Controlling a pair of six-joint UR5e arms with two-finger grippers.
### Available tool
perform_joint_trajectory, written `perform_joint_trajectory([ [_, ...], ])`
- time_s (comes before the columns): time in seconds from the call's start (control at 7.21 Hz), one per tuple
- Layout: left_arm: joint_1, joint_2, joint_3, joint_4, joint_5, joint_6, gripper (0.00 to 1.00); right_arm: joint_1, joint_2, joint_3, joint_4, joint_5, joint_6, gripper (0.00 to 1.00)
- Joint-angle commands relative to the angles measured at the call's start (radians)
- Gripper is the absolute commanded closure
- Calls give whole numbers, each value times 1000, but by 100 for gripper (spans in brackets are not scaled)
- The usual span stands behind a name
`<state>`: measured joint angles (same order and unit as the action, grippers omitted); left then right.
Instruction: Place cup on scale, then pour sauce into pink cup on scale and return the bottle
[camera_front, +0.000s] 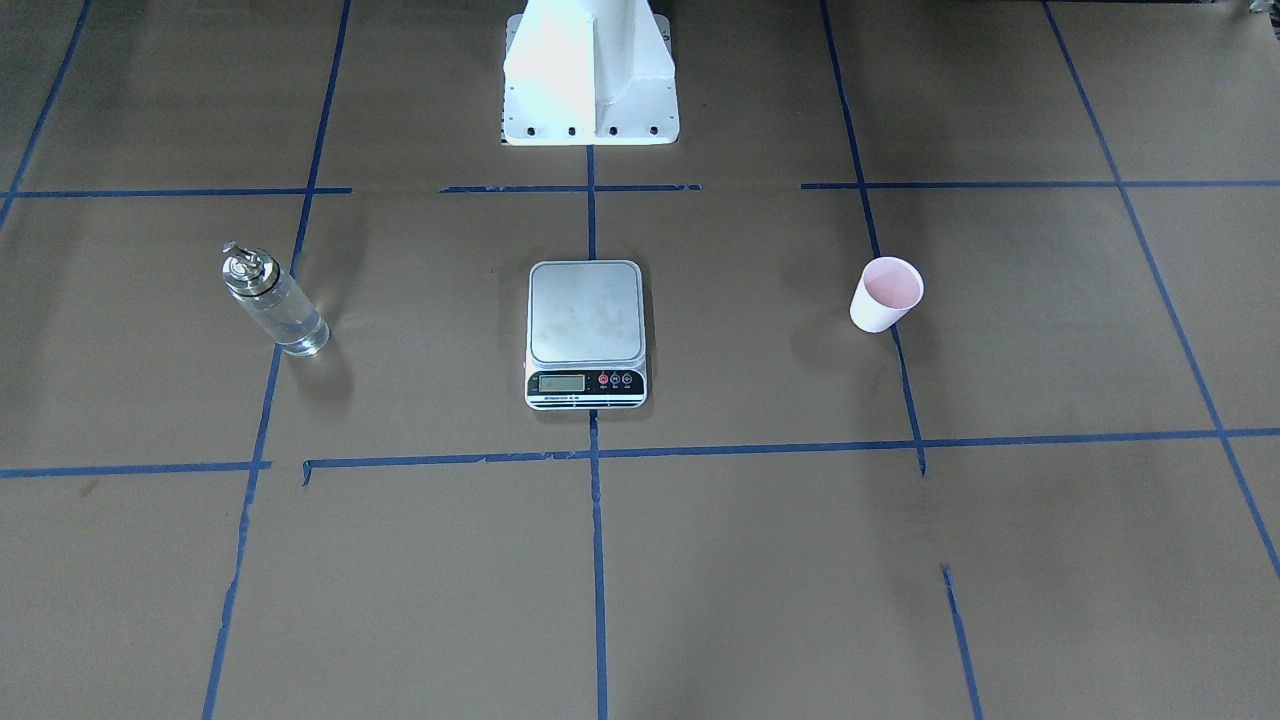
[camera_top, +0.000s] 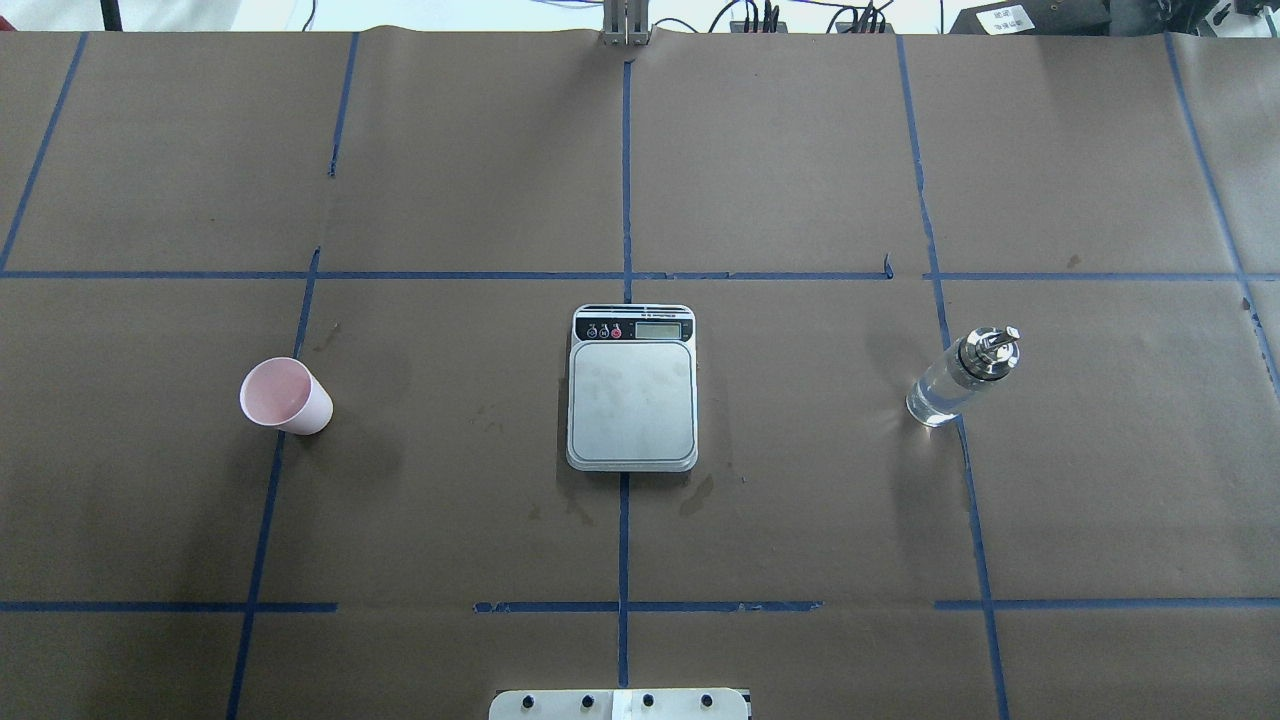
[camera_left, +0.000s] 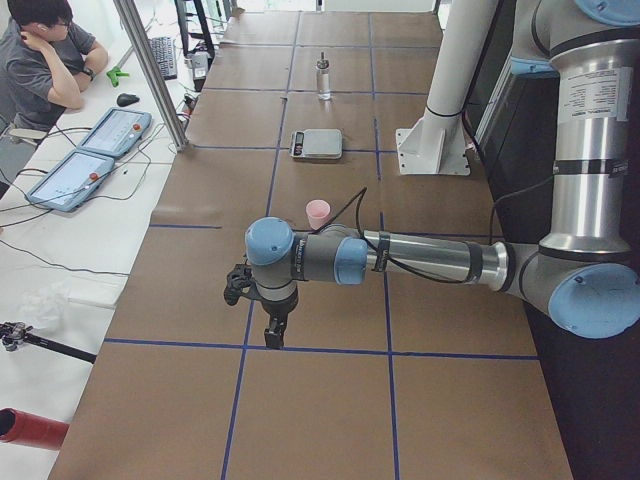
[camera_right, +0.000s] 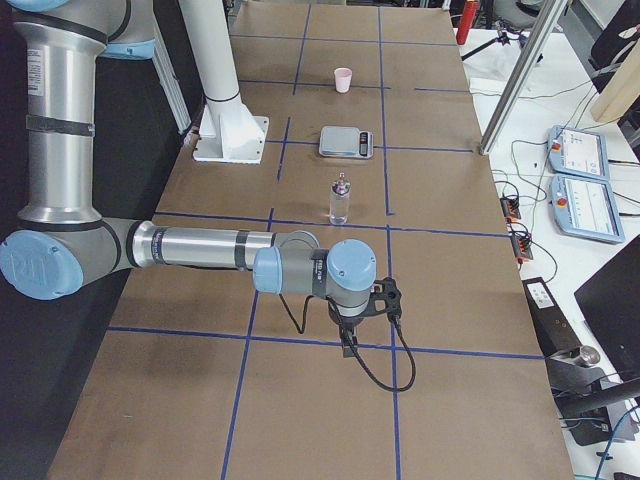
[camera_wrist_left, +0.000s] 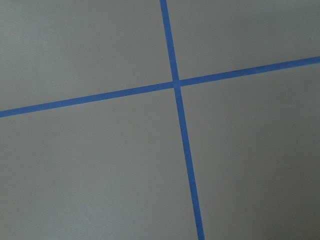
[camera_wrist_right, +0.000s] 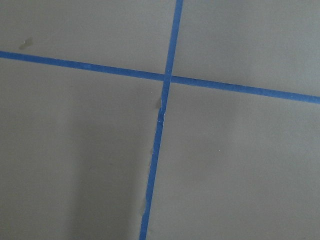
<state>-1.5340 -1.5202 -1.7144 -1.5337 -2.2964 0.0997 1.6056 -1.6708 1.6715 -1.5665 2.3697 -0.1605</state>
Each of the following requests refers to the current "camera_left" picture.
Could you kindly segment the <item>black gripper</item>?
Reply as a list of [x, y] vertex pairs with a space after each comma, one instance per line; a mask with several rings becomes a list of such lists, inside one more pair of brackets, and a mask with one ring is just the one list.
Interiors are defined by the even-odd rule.
[[261, 299], [263, 310], [269, 314], [270, 322], [264, 330], [265, 346], [268, 349], [282, 349], [289, 314], [297, 307], [299, 294], [293, 291], [281, 300]]

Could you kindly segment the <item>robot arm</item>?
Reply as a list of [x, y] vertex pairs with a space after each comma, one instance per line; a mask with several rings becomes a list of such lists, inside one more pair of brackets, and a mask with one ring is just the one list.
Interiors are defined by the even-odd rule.
[[622, 333], [639, 318], [639, 277], [627, 265], [630, 248], [619, 233], [638, 58], [635, 1], [518, 2], [512, 72], [560, 79], [549, 233], [534, 245], [480, 245], [334, 220], [297, 233], [265, 217], [246, 232], [246, 261], [227, 277], [226, 302], [258, 301], [269, 316], [265, 343], [280, 349], [300, 282], [357, 285], [367, 271], [390, 270], [438, 283], [484, 284], [583, 338]]

